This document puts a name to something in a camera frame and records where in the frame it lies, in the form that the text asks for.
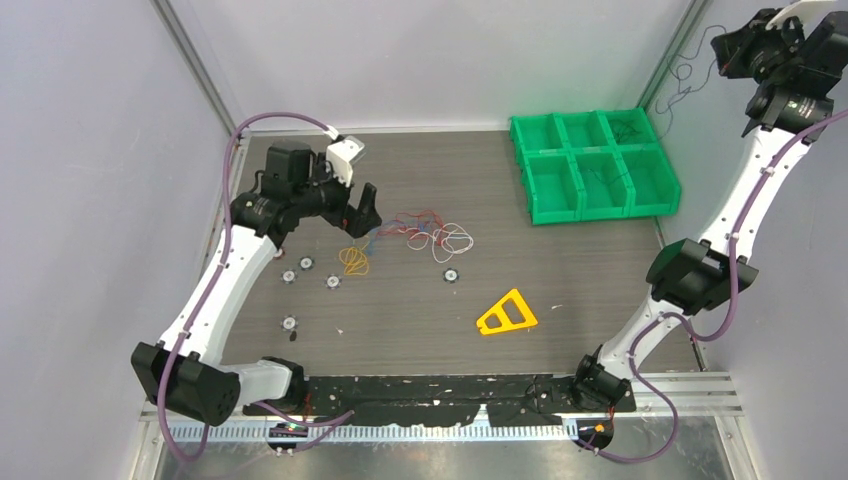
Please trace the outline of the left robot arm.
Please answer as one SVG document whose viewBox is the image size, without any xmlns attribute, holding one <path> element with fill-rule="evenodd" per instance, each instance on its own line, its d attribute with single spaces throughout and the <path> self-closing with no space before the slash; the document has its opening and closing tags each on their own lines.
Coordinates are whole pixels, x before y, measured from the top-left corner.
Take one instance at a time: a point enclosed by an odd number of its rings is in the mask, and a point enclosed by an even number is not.
<svg viewBox="0 0 848 480">
<path fill-rule="evenodd" d="M 139 343 L 131 355 L 151 403 L 209 426 L 256 402 L 284 414 L 305 405 L 301 365 L 264 356 L 225 366 L 223 351 L 259 274 L 301 220 L 320 217 L 354 239 L 381 224 L 373 184 L 364 185 L 358 205 L 349 202 L 353 166 L 364 150 L 353 136 L 333 140 L 320 153 L 293 140 L 268 148 L 253 187 L 230 203 L 220 242 L 186 306 L 155 344 Z"/>
</svg>

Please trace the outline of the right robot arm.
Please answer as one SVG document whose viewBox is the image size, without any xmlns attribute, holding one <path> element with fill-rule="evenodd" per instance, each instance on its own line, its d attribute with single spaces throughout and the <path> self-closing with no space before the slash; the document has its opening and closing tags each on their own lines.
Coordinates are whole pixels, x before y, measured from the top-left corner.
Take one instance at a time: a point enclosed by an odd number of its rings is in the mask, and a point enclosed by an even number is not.
<svg viewBox="0 0 848 480">
<path fill-rule="evenodd" d="M 651 264 L 649 291 L 609 341 L 584 356 L 567 398 L 583 411 L 615 408 L 632 391 L 642 361 L 677 327 L 701 311 L 726 308 L 714 341 L 732 324 L 740 294 L 757 277 L 751 265 L 759 227 L 792 169 L 821 133 L 846 117 L 831 90 L 847 66 L 847 15 L 827 1 L 798 1 L 759 10 L 737 30 L 711 40 L 717 72 L 750 79 L 741 169 L 713 219 L 694 238 L 665 246 Z"/>
</svg>

